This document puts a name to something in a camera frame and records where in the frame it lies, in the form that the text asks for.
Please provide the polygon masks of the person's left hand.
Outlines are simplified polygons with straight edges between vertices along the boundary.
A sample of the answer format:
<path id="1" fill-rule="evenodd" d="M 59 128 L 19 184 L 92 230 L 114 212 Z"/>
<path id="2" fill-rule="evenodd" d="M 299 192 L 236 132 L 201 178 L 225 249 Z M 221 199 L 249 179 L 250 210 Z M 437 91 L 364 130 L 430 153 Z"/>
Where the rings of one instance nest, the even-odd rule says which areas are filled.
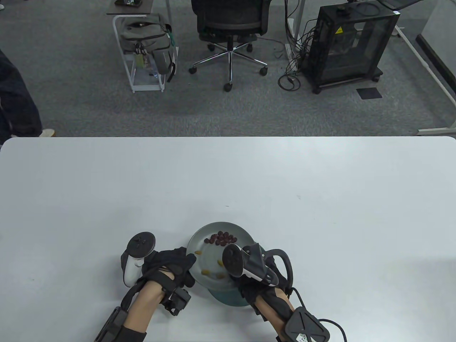
<path id="1" fill-rule="evenodd" d="M 174 275 L 173 282 L 176 287 L 191 288 L 195 285 L 195 279 L 190 274 L 190 269 L 196 260 L 196 256 L 192 253 L 188 254 L 185 247 L 161 252 L 153 251 L 144 259 L 142 277 L 138 279 L 138 282 L 158 282 L 155 280 L 155 275 L 165 271 Z"/>

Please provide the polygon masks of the person's right hand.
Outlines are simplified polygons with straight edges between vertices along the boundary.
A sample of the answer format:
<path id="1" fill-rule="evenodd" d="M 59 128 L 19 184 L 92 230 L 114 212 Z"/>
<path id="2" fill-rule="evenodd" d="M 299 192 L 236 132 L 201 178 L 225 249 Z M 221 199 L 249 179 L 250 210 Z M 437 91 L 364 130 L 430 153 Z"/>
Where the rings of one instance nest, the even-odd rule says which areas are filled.
<path id="1" fill-rule="evenodd" d="M 237 275 L 230 275 L 243 298 L 253 305 L 255 298 L 268 290 L 279 288 L 289 294 L 293 283 L 293 272 L 288 255 L 280 249 L 265 251 L 258 243 L 243 247 L 240 256 L 247 268 Z M 274 257 L 282 258 L 287 277 L 284 277 L 275 264 Z"/>

